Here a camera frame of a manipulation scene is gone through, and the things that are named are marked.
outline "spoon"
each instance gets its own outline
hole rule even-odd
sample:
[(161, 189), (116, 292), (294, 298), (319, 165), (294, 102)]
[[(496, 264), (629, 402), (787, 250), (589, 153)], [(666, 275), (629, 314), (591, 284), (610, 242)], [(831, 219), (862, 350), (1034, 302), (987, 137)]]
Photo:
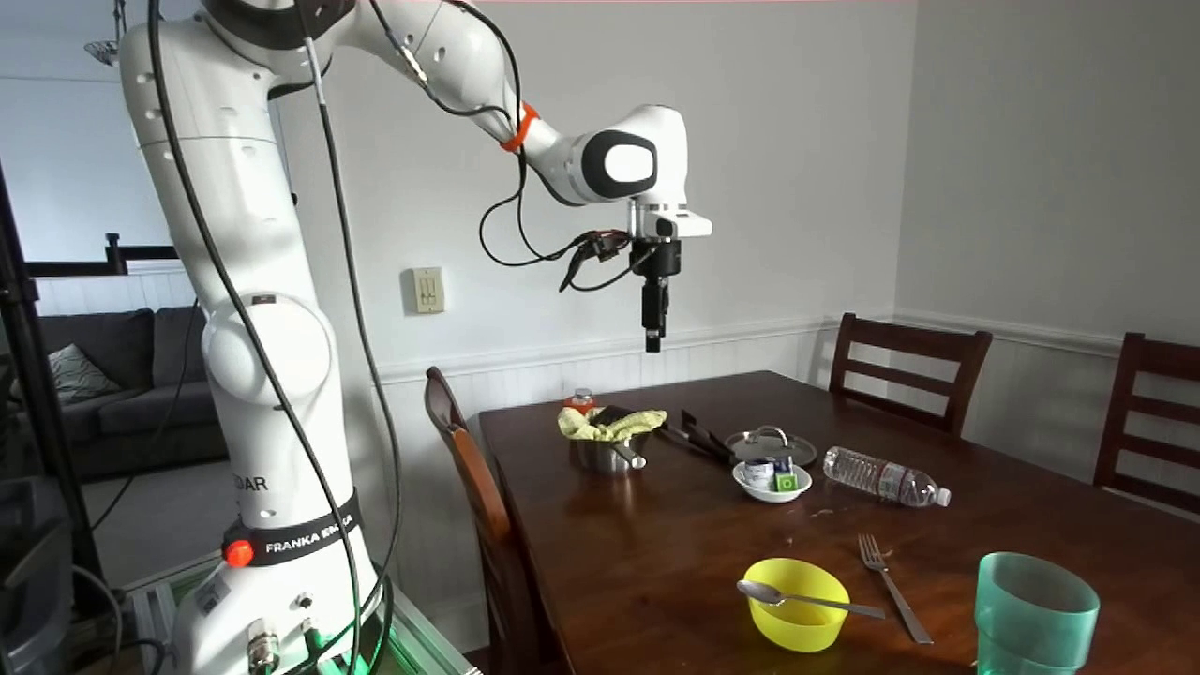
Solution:
[(749, 580), (749, 579), (739, 580), (739, 592), (759, 599), (759, 604), (772, 604), (772, 609), (781, 609), (781, 604), (820, 604), (820, 609), (840, 609), (849, 617), (887, 620), (887, 613), (870, 609), (870, 604), (840, 604), (840, 599), (826, 599), (826, 595), (781, 592), (776, 584), (760, 584), (760, 580)]

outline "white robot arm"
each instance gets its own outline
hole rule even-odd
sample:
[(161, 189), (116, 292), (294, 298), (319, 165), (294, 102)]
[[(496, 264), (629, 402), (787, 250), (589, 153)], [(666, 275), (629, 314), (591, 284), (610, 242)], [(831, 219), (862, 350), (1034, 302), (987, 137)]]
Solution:
[(629, 199), (645, 347), (666, 314), (685, 212), (685, 132), (671, 108), (562, 139), (515, 88), (504, 34), (459, 0), (205, 0), (192, 24), (124, 37), (129, 108), (205, 312), (204, 358), (236, 472), (226, 568), (180, 613), (180, 673), (346, 663), (380, 609), (349, 475), (334, 329), (314, 302), (270, 97), (324, 89), (361, 45), (526, 153), (562, 203)]

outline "wooden dining table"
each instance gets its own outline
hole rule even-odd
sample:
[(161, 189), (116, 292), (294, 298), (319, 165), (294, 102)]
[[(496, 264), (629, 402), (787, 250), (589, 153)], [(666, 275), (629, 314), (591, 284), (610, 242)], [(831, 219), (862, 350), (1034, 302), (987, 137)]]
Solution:
[[(599, 394), (599, 404), (689, 413), (735, 440), (776, 425), (817, 450), (851, 445), (926, 469), (951, 488), (949, 507), (911, 512), (820, 475), (795, 503), (754, 503), (707, 457), (651, 435), (636, 472), (591, 472), (560, 435), (562, 402), (486, 409), (485, 445), (499, 469), (552, 632), (579, 675), (922, 675), (972, 673), (975, 568), (987, 553), (1029, 553), (1070, 568), (1104, 599), (1089, 675), (1200, 673), (1200, 525), (1091, 484), (1034, 469), (916, 420), (772, 377), (671, 383)], [(887, 553), (887, 569), (934, 644), (916, 644), (860, 533)], [(831, 569), (851, 599), (894, 620), (849, 620), (826, 654), (765, 643), (735, 592), (759, 559)]]

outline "yellow bowl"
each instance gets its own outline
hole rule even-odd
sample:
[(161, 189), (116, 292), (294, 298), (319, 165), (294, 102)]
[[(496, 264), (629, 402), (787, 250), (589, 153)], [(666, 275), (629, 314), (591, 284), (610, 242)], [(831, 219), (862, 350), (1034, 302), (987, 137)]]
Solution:
[[(844, 580), (802, 559), (760, 559), (742, 579), (776, 584), (781, 592), (851, 599)], [(849, 620), (849, 613), (795, 599), (781, 609), (759, 599), (745, 604), (759, 635), (791, 654), (826, 654)]]

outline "fork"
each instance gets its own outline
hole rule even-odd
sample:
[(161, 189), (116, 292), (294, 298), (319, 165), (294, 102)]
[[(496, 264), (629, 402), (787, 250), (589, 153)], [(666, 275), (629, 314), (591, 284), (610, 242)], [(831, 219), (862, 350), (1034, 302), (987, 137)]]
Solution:
[(929, 632), (922, 627), (922, 620), (916, 620), (916, 613), (909, 609), (905, 592), (897, 588), (894, 573), (887, 573), (887, 562), (886, 554), (879, 553), (879, 540), (875, 537), (860, 537), (860, 559), (867, 569), (875, 569), (879, 579), (886, 579), (887, 584), (887, 595), (911, 635), (916, 644), (934, 644)]

